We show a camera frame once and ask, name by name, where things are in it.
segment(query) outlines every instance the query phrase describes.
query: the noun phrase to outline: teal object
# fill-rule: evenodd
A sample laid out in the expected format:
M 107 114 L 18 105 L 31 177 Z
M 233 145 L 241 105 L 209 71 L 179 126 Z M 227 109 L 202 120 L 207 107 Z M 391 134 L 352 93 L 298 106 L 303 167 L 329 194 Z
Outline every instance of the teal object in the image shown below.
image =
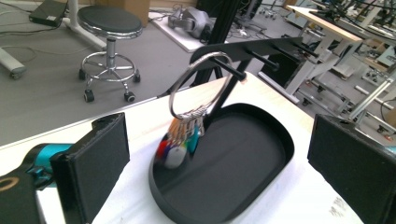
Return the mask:
M 50 165 L 50 158 L 58 152 L 69 149 L 72 144 L 48 144 L 41 148 L 37 157 L 35 158 L 35 165 L 32 169 L 27 171 L 29 174 L 34 174 L 35 186 L 38 189 L 45 187 L 56 187 L 52 180 L 52 167 Z
M 195 149 L 198 145 L 198 138 L 199 138 L 199 128 L 197 125 L 194 127 L 194 134 L 187 140 L 187 150 L 190 153 L 194 153 Z
M 52 167 L 50 166 L 50 157 L 58 152 L 69 149 L 72 144 L 48 144 L 44 146 L 35 159 L 35 166 L 45 168 L 45 171 L 52 174 Z

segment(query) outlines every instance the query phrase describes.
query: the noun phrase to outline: white desk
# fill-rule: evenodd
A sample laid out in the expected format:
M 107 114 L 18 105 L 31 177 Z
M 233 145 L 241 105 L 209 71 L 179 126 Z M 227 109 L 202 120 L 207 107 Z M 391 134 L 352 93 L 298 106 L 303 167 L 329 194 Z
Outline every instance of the white desk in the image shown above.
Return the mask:
M 215 87 L 221 86 L 223 80 L 182 91 L 177 99 L 205 99 L 216 93 Z M 244 85 L 238 83 L 226 101 L 226 105 L 234 103 L 258 106 L 277 118 L 290 132 L 295 153 L 279 176 L 232 223 L 361 223 L 307 162 L 313 126 L 309 116 L 253 75 L 247 76 Z M 131 160 L 93 223 L 173 223 L 149 190 L 149 164 L 172 119 L 168 97 L 119 111 L 126 115 Z M 90 130 L 91 120 L 84 120 L 0 147 L 0 175 L 18 167 L 32 147 L 41 143 L 74 143 Z M 45 189 L 38 196 L 48 223 L 64 223 L 56 189 Z

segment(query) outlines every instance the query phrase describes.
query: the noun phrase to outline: black oval tray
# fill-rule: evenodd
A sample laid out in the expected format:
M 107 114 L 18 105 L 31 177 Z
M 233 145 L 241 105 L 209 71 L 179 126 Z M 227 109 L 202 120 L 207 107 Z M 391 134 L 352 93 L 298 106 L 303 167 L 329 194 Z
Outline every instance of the black oval tray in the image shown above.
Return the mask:
M 221 223 L 242 213 L 291 160 L 294 144 L 273 116 L 246 104 L 222 108 L 193 158 L 150 165 L 151 193 L 176 223 Z

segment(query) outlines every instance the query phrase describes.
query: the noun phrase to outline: key ring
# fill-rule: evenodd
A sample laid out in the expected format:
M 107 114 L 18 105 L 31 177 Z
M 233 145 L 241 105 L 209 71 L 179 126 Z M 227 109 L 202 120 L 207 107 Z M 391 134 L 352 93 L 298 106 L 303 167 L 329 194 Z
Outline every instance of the key ring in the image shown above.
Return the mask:
M 169 110 L 170 110 L 170 112 L 171 112 L 173 117 L 175 117 L 177 119 L 196 119 L 196 118 L 202 116 L 203 113 L 205 113 L 205 111 L 211 105 L 213 105 L 220 98 L 220 96 L 224 93 L 225 88 L 227 87 L 227 84 L 230 82 L 231 74 L 229 74 L 227 76 L 227 79 L 225 80 L 224 85 L 221 87 L 221 89 L 218 92 L 218 94 L 213 98 L 213 100 L 211 100 L 207 104 L 200 105 L 198 108 L 190 110 L 188 112 L 184 112 L 182 114 L 177 114 L 174 111 L 173 104 L 174 104 L 174 101 L 175 101 L 175 94 L 176 94 L 177 90 L 180 88 L 182 83 L 184 83 L 185 81 L 187 81 L 191 77 L 192 72 L 194 71 L 194 69 L 198 65 L 200 65 L 201 63 L 205 62 L 206 60 L 208 60 L 209 58 L 212 58 L 212 57 L 224 57 L 224 58 L 227 59 L 227 64 L 228 65 L 231 65 L 231 63 L 233 62 L 231 60 L 231 58 L 226 53 L 218 51 L 218 52 L 207 53 L 206 55 L 204 55 L 201 58 L 199 58 L 198 60 L 196 60 L 194 63 L 191 63 L 189 65 L 189 67 L 187 68 L 187 70 L 183 73 L 183 75 L 181 75 L 181 77 L 177 80 L 177 82 L 175 83 L 175 86 L 172 89 L 172 92 L 171 92 L 171 94 L 169 96 Z

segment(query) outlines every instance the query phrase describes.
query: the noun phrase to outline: round stool seat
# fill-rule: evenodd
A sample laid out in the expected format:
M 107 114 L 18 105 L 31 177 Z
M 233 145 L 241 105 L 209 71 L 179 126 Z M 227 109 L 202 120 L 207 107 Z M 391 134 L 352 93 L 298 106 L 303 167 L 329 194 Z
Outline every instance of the round stool seat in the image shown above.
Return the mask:
M 106 38 L 135 38 L 142 33 L 141 20 L 117 7 L 83 7 L 78 11 L 78 24 L 90 33 Z

